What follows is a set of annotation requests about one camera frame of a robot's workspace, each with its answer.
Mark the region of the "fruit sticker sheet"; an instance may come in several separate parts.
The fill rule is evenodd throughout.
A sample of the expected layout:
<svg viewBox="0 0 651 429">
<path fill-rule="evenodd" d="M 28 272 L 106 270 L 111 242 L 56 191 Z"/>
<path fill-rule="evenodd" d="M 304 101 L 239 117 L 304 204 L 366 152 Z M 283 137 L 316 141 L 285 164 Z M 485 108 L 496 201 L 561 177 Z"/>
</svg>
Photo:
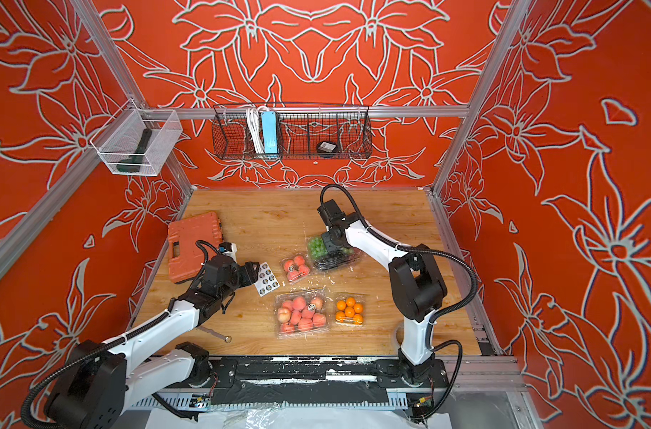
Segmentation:
<svg viewBox="0 0 651 429">
<path fill-rule="evenodd" d="M 281 284 L 267 262 L 259 265 L 259 278 L 254 287 L 260 297 L 264 297 L 280 288 Z"/>
</svg>

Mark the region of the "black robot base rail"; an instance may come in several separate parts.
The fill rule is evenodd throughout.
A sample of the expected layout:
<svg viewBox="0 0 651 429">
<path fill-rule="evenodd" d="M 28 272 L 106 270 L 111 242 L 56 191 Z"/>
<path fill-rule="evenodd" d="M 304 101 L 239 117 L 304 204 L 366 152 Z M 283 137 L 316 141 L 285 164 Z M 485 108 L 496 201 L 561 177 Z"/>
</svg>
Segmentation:
<svg viewBox="0 0 651 429">
<path fill-rule="evenodd" d="M 231 356 L 210 362 L 207 407 L 407 409 L 441 393 L 450 375 L 437 359 L 413 379 L 395 357 Z"/>
</svg>

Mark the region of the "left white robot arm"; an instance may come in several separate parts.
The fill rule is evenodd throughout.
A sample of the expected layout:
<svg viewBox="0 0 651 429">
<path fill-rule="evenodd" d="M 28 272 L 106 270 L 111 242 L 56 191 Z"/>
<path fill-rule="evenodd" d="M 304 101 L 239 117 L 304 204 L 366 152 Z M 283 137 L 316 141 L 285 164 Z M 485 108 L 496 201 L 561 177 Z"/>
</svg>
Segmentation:
<svg viewBox="0 0 651 429">
<path fill-rule="evenodd" d="M 85 341 L 68 361 L 30 389 L 21 421 L 30 428 L 109 428 L 130 406 L 188 379 L 205 382 L 209 354 L 185 342 L 163 357 L 155 352 L 227 310 L 234 294 L 259 280 L 260 264 L 232 257 L 206 260 L 197 277 L 168 307 L 102 343 Z"/>
</svg>

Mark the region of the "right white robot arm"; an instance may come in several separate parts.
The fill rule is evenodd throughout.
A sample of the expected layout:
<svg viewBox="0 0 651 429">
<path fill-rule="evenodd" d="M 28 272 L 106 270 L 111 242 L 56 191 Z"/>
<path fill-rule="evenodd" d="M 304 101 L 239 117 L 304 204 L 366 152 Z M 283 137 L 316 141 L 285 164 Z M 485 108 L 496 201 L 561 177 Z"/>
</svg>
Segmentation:
<svg viewBox="0 0 651 429">
<path fill-rule="evenodd" d="M 469 305 L 478 294 L 479 279 L 460 257 L 425 245 L 403 244 L 383 234 L 361 214 L 352 194 L 342 185 L 327 184 L 320 191 L 318 214 L 334 243 L 360 250 L 388 272 L 393 303 L 403 316 L 403 341 L 398 352 L 402 379 L 424 381 L 435 365 L 441 346 L 432 344 L 437 320 Z M 443 306 L 447 286 L 436 259 L 460 266 L 470 289 L 457 303 Z"/>
</svg>

